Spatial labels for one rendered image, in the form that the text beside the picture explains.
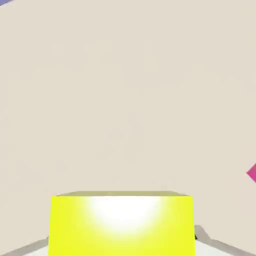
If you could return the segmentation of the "small pink cube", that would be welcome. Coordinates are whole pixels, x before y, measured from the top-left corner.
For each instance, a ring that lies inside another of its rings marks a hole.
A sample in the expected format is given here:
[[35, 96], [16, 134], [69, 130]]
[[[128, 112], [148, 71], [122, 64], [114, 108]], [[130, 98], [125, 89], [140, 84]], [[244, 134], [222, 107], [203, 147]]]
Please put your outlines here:
[[256, 163], [246, 172], [246, 174], [256, 183]]

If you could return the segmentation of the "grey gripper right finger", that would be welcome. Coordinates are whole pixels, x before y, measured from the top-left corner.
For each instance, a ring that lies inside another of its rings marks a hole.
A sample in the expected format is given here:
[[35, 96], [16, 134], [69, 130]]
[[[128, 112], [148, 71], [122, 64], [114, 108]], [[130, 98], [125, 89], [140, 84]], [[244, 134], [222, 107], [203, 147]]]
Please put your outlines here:
[[256, 256], [216, 239], [212, 239], [200, 225], [194, 226], [195, 256]]

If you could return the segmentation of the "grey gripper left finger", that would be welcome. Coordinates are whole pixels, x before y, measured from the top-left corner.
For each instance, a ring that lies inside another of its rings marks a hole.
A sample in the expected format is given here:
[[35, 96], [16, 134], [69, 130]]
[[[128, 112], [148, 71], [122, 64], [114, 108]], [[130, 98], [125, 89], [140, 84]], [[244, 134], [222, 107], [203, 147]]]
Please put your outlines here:
[[27, 244], [23, 247], [1, 254], [0, 256], [34, 256], [36, 252], [40, 251], [41, 249], [47, 248], [48, 244], [49, 237], [46, 237], [36, 242]]

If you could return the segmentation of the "small yellow cube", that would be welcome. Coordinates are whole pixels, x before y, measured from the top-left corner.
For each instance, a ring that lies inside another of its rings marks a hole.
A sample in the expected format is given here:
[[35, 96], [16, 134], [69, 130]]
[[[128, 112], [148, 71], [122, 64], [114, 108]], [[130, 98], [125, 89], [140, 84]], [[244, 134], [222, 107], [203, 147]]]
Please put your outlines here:
[[191, 196], [77, 191], [53, 196], [48, 256], [196, 256]]

